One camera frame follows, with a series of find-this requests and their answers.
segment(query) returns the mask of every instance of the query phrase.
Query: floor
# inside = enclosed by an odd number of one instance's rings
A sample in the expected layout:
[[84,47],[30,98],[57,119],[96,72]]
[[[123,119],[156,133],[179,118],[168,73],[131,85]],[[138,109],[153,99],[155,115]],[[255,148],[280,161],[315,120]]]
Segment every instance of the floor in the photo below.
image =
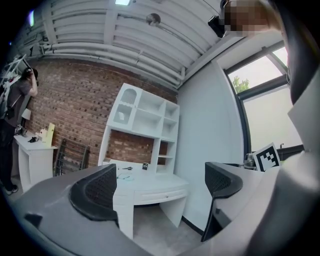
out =
[[178,228],[159,206],[134,209],[133,241],[155,256],[176,256],[198,247],[201,235],[181,221]]

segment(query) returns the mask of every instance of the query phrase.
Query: brick wall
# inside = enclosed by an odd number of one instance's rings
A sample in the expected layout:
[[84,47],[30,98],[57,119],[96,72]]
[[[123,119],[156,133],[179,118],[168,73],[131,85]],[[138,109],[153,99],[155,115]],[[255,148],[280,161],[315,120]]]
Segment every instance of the brick wall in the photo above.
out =
[[[89,166],[96,166],[106,123],[123,83],[142,88],[174,103],[176,94],[147,79],[112,66],[83,60],[42,59],[29,61],[38,70],[38,95],[27,108],[26,128],[38,132],[55,124],[52,144],[67,138],[89,146]],[[153,140],[112,131],[107,157],[150,162]]]

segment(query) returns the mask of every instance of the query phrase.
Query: white wall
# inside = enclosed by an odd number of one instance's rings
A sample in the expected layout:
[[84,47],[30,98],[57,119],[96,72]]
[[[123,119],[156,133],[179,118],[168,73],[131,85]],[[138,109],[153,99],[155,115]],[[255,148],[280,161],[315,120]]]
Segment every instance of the white wall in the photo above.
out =
[[212,201],[205,184],[205,162],[243,162],[241,121],[231,87],[215,61],[181,87],[178,104],[174,173],[190,184],[183,216],[205,230]]

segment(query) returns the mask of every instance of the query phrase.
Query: window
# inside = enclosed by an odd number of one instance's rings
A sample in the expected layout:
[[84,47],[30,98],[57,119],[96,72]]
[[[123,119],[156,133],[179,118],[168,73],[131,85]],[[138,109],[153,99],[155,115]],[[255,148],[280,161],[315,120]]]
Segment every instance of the window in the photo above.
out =
[[288,112],[292,108],[287,85],[243,101],[248,119],[251,150],[257,151],[270,143],[277,149],[301,145],[300,136]]
[[241,68],[230,73],[228,76],[237,93],[278,78],[282,73],[277,67],[263,56]]
[[273,53],[279,58],[280,61],[283,62],[283,64],[288,66],[288,53],[285,47],[282,47],[279,50],[275,50]]
[[284,150],[302,145],[288,116],[293,105],[287,67],[288,53],[283,42],[278,42],[225,71],[237,94],[245,153],[270,143]]

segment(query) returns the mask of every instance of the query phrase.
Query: white desk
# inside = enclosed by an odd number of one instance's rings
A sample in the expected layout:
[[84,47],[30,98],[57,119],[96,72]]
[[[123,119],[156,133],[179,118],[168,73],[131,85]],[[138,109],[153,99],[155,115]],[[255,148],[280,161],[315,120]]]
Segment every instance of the white desk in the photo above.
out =
[[18,162],[23,192],[53,177],[53,155],[57,147],[47,147],[40,140],[33,143],[28,142],[34,136],[29,131],[26,136],[14,136],[19,146]]
[[[103,164],[111,163],[117,166],[117,177],[122,174],[134,179],[117,179],[113,196],[113,210],[118,214],[120,230],[128,238],[133,238],[134,206],[160,203],[165,215],[176,227],[179,226],[188,195],[189,184],[186,181],[174,174],[161,175],[142,170],[141,163],[111,160]],[[127,167],[133,167],[133,170],[122,169]]]

